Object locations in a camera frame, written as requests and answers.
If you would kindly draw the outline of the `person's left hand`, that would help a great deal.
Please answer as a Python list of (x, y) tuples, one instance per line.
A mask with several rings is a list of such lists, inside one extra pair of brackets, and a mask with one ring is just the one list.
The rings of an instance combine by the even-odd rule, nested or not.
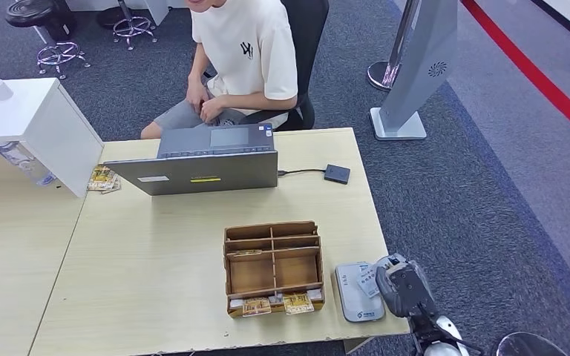
[(206, 100), (200, 109), (200, 118), (206, 124), (212, 123), (226, 109), (226, 97), (216, 96)]

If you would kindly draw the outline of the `person's right hand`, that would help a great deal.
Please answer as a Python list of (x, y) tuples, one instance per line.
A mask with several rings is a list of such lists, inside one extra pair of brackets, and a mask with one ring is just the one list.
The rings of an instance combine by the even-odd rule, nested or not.
[(199, 79), (197, 81), (189, 80), (186, 91), (186, 101), (191, 105), (194, 111), (200, 114), (203, 103), (208, 100), (209, 93), (203, 83)]

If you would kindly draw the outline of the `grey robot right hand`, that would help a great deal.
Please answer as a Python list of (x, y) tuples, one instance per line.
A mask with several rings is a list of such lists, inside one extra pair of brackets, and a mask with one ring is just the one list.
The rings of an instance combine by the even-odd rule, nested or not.
[(376, 285), (388, 310), (397, 317), (406, 317), (399, 292), (390, 281), (386, 269), (383, 267), (376, 268)]

